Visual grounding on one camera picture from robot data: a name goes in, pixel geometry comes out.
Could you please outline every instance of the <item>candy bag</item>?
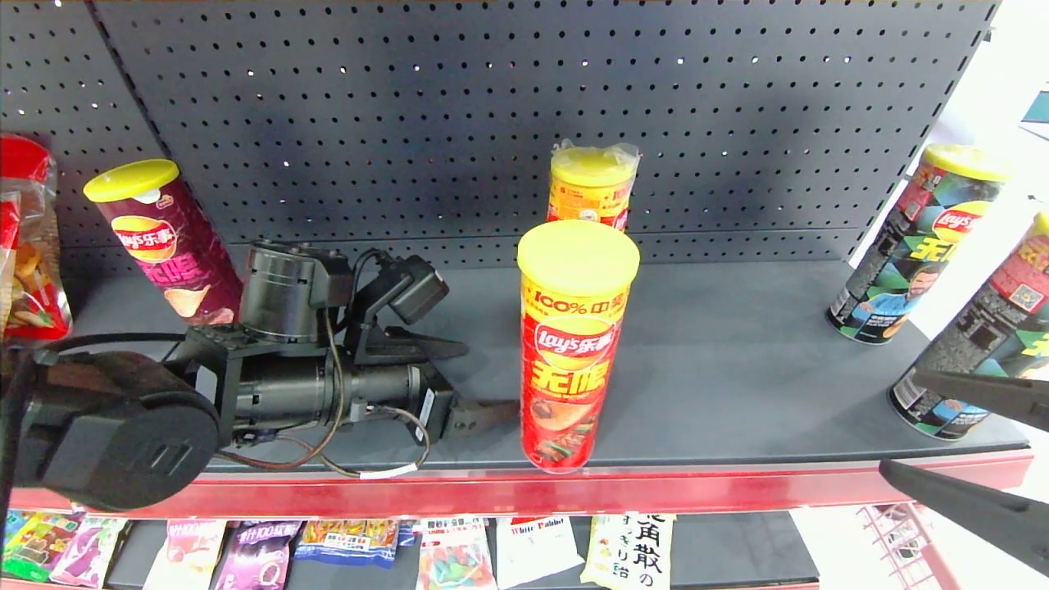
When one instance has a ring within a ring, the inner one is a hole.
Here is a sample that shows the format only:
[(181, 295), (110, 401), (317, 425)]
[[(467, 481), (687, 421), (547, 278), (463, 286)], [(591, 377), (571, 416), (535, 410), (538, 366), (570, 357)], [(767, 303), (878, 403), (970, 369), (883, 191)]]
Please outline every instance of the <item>candy bag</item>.
[(2, 339), (58, 340), (71, 316), (59, 278), (56, 164), (25, 138), (0, 138), (0, 324)]
[(55, 565), (51, 582), (102, 588), (127, 523), (127, 519), (85, 518)]
[(215, 590), (282, 590), (291, 559), (288, 545), (300, 522), (241, 524), (230, 536)]
[(3, 547), (7, 546), (7, 542), (10, 538), (22, 530), (25, 526), (26, 519), (29, 518), (31, 512), (23, 512), (21, 510), (7, 510), (7, 524), (3, 527)]
[(35, 512), (4, 547), (4, 573), (47, 582), (79, 525), (79, 515)]
[(591, 521), (579, 582), (609, 590), (670, 590), (673, 514), (604, 514)]
[(423, 525), (415, 590), (498, 590), (485, 522), (475, 518), (428, 519)]
[(495, 528), (495, 550), (500, 590), (583, 563), (568, 517), (499, 519)]
[(397, 521), (308, 521), (302, 527), (296, 560), (340, 566), (393, 567), (397, 556)]
[(224, 533), (226, 521), (168, 521), (143, 590), (208, 590)]
[(411, 547), (415, 544), (415, 521), (401, 521), (397, 530), (397, 546)]

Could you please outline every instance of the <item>metal rack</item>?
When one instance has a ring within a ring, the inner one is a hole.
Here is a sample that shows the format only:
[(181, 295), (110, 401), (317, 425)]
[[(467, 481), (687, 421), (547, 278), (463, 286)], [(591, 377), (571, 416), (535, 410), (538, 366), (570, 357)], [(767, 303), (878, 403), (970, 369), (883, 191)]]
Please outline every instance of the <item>metal rack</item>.
[[(901, 498), (880, 457), (1001, 487), (1031, 459), (1000, 421), (955, 445), (914, 433), (881, 396), (924, 339), (861, 347), (820, 318), (845, 276), (827, 260), (851, 254), (884, 206), (996, 7), (3, 3), (2, 125), (59, 160), (63, 273), (97, 282), (85, 332), (112, 331), (117, 314), (178, 325), (80, 193), (148, 156), (180, 164), (235, 259), (264, 235), (454, 269), (427, 328), (483, 351), (475, 372), (447, 368), (486, 397), (516, 395), (516, 275), (499, 267), (543, 216), (555, 142), (642, 148), (629, 233), (646, 262), (735, 262), (643, 267), (598, 456), (576, 476), (526, 468), (507, 430), (445, 445), (433, 469), (397, 482), (216, 465), (138, 517), (883, 503)], [(384, 464), (412, 450), (387, 435), (359, 428), (337, 451)], [(38, 490), (15, 502), (68, 507)]]

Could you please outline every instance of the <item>robotic arm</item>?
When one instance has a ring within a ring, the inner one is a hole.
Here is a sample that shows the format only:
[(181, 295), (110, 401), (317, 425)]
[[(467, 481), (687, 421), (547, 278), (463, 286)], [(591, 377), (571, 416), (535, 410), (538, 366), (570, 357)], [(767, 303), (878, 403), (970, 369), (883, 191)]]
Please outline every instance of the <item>robotic arm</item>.
[[(368, 258), (378, 260), (380, 272), (358, 292)], [(14, 485), (129, 510), (176, 493), (215, 455), (261, 468), (306, 462), (267, 464), (220, 450), (231, 444), (261, 444), (287, 439), (288, 430), (324, 426), (329, 436), (317, 447), (292, 440), (311, 449), (307, 458), (351, 473), (321, 454), (340, 426), (405, 419), (425, 459), (430, 441), (469, 436), (517, 415), (516, 402), (461, 399), (431, 362), (466, 354), (465, 344), (379, 325), (384, 307), (411, 324), (448, 294), (422, 258), (369, 250), (351, 268), (335, 251), (261, 240), (252, 245), (249, 272), (239, 323), (192, 326), (185, 336), (72, 338), (25, 359), (4, 383), (4, 472)], [(343, 326), (345, 342), (338, 345), (335, 333)], [(123, 351), (59, 354), (183, 338), (163, 363)], [(205, 375), (214, 376), (213, 401), (197, 391)], [(24, 420), (16, 427), (9, 419), (19, 412)], [(17, 439), (7, 436), (10, 428)]]

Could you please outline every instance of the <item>packaged snack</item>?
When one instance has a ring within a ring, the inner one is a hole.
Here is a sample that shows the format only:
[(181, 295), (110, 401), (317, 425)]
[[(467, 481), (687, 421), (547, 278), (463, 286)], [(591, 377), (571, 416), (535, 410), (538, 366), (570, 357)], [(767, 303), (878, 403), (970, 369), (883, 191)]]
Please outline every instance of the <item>packaged snack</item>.
[(498, 590), (485, 522), (475, 518), (428, 519), (423, 525), (415, 590)]
[(578, 219), (533, 228), (517, 246), (521, 447), (543, 471), (574, 471), (594, 451), (639, 262), (625, 234)]
[(604, 514), (591, 521), (579, 582), (611, 590), (669, 590), (673, 514)]
[(56, 164), (25, 138), (0, 138), (0, 323), (3, 339), (58, 340), (72, 325), (59, 278)]
[(916, 370), (1049, 380), (1049, 214), (1040, 212), (1016, 249), (889, 389), (919, 431), (958, 440), (987, 410), (915, 382)]
[(226, 521), (168, 521), (143, 590), (208, 590), (224, 533)]
[(397, 546), (411, 547), (415, 544), (415, 521), (401, 521), (397, 530)]
[(51, 571), (51, 582), (102, 588), (127, 519), (85, 518)]
[(4, 573), (47, 582), (79, 525), (80, 517), (76, 514), (33, 513), (4, 547)]
[(640, 162), (638, 147), (630, 144), (575, 147), (564, 140), (550, 159), (547, 220), (599, 222), (623, 231)]
[(340, 566), (393, 567), (400, 526), (397, 521), (307, 521), (296, 560)]
[(925, 148), (874, 244), (827, 310), (831, 324), (868, 344), (892, 339), (1008, 175), (1005, 163), (972, 147)]
[(15, 536), (18, 531), (22, 530), (25, 525), (26, 519), (29, 518), (30, 512), (23, 512), (21, 510), (7, 510), (7, 523), (3, 527), (3, 546), (7, 546), (7, 542), (10, 538)]
[(568, 517), (499, 519), (495, 527), (495, 573), (506, 590), (583, 563)]
[(84, 195), (187, 323), (237, 319), (243, 286), (174, 162), (144, 160), (103, 172)]
[(215, 590), (282, 590), (291, 559), (288, 545), (300, 522), (241, 524), (230, 535)]

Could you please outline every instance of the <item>yellow chip can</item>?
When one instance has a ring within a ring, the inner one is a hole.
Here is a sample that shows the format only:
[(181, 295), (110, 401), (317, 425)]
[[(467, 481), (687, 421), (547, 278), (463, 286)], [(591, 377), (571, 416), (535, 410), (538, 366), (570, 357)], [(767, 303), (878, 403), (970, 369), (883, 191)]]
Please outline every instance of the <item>yellow chip can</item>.
[(547, 220), (599, 222), (623, 231), (640, 160), (629, 144), (575, 147), (565, 140), (550, 160)]
[(626, 234), (580, 219), (521, 237), (521, 447), (568, 473), (594, 450), (630, 282), (640, 262)]

